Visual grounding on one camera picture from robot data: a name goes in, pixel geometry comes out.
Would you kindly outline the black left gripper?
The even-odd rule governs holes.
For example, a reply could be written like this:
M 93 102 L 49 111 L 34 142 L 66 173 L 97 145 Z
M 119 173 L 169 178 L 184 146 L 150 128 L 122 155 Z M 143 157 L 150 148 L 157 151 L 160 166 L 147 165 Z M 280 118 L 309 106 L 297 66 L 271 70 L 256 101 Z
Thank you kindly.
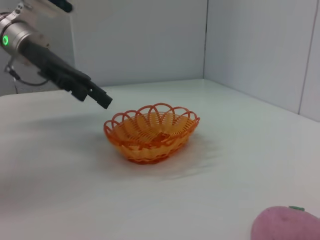
M 89 95 L 101 107 L 107 109 L 113 99 L 91 78 L 72 67 L 48 48 L 32 41 L 24 41 L 19 53 L 39 69 L 39 75 L 53 82 L 58 88 L 71 92 L 77 100 L 84 102 Z

